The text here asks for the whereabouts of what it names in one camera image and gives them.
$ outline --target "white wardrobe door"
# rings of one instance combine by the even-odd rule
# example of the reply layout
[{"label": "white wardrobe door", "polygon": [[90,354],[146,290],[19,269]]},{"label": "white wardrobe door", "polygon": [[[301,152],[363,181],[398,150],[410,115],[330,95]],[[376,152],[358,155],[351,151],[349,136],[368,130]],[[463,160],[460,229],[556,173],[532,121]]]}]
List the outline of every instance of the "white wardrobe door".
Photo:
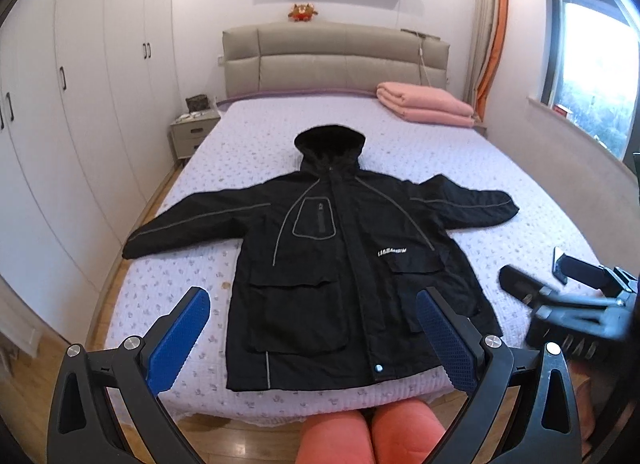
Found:
[{"label": "white wardrobe door", "polygon": [[54,1],[18,0],[13,74],[4,82],[15,151],[36,202],[60,243],[96,288],[120,244],[100,211],[69,134],[54,47]]},{"label": "white wardrobe door", "polygon": [[[0,89],[12,75],[14,28],[0,32]],[[0,104],[0,274],[16,294],[68,341],[84,343],[98,293],[60,245],[33,198],[14,151],[6,101]]]},{"label": "white wardrobe door", "polygon": [[171,0],[145,0],[145,34],[151,46],[147,66],[158,108],[158,123],[168,127],[181,110],[175,73]]},{"label": "white wardrobe door", "polygon": [[149,200],[174,161],[144,58],[144,0],[104,3],[107,64],[116,114],[136,179]]},{"label": "white wardrobe door", "polygon": [[145,207],[116,117],[104,53],[104,0],[56,0],[62,100],[89,186],[124,243]]}]

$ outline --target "beige upholstered headboard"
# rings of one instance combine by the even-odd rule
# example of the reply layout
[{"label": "beige upholstered headboard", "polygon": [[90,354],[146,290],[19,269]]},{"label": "beige upholstered headboard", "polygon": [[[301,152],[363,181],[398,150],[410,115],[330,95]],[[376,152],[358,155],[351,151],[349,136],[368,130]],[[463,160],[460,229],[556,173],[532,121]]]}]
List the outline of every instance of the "beige upholstered headboard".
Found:
[{"label": "beige upholstered headboard", "polygon": [[[225,30],[227,97],[345,90],[375,94],[382,81],[446,88],[449,44],[364,25],[282,22]],[[420,61],[420,44],[424,68]]]}]

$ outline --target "cabinet handle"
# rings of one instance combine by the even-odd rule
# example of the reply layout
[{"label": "cabinet handle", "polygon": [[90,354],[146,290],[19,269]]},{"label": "cabinet handle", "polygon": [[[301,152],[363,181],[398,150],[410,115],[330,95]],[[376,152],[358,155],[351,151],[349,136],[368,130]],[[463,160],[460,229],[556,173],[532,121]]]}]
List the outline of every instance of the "cabinet handle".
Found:
[{"label": "cabinet handle", "polygon": [[9,111],[11,112],[11,117],[9,118],[9,122],[12,123],[15,119],[14,105],[11,104],[11,94],[9,92],[6,92],[6,100],[9,102]]},{"label": "cabinet handle", "polygon": [[66,76],[65,76],[65,67],[60,66],[60,73],[62,74],[62,91],[66,91]]}]

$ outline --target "jacket pocket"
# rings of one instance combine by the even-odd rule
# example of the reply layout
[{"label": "jacket pocket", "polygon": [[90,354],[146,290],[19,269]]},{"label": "jacket pocket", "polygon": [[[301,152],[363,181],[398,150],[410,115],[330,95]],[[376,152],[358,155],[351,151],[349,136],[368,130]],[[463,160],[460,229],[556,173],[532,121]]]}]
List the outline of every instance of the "jacket pocket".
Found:
[{"label": "jacket pocket", "polygon": [[305,197],[293,224],[293,235],[311,240],[335,236],[334,211],[327,197]]},{"label": "jacket pocket", "polygon": [[288,266],[258,268],[252,271],[249,291],[249,345],[255,351],[313,355],[347,344],[335,274]]},{"label": "jacket pocket", "polygon": [[415,297],[427,287],[437,288],[438,273],[444,269],[440,256],[435,251],[424,250],[410,256],[389,256],[385,260],[391,270],[393,285],[409,330],[422,332],[415,312]]}]

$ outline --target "stuffed toy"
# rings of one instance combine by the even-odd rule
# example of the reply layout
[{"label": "stuffed toy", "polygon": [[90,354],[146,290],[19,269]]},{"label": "stuffed toy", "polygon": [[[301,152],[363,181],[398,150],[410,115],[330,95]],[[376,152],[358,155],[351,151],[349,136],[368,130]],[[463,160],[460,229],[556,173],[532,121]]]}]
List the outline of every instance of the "stuffed toy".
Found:
[{"label": "stuffed toy", "polygon": [[305,3],[304,5],[298,5],[297,3],[289,12],[289,17],[293,19],[293,21],[310,21],[311,18],[318,14],[316,9],[314,8],[313,3]]}]

